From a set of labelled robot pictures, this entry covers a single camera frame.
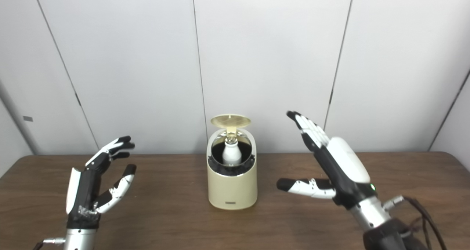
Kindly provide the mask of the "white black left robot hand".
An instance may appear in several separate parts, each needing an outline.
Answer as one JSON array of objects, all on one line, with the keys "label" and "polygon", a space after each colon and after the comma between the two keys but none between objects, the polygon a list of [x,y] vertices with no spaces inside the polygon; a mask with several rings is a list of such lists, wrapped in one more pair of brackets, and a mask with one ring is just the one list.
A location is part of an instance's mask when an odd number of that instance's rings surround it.
[{"label": "white black left robot hand", "polygon": [[130,136],[112,140],[94,154],[83,170],[72,168],[66,195],[67,229],[98,229],[101,215],[114,207],[127,193],[137,170],[128,164],[114,185],[100,193],[101,178],[117,159],[128,158],[134,149]]}]

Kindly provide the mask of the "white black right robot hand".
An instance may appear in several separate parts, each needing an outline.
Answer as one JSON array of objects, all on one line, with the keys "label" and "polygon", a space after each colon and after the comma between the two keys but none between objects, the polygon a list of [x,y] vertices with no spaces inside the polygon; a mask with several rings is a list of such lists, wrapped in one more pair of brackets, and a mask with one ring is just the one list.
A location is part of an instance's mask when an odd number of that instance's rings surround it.
[{"label": "white black right robot hand", "polygon": [[377,196],[365,166],[344,139],[329,138],[320,126],[301,113],[287,111],[286,115],[296,124],[305,146],[328,179],[280,178],[276,183],[279,190],[332,199],[347,210]]}]

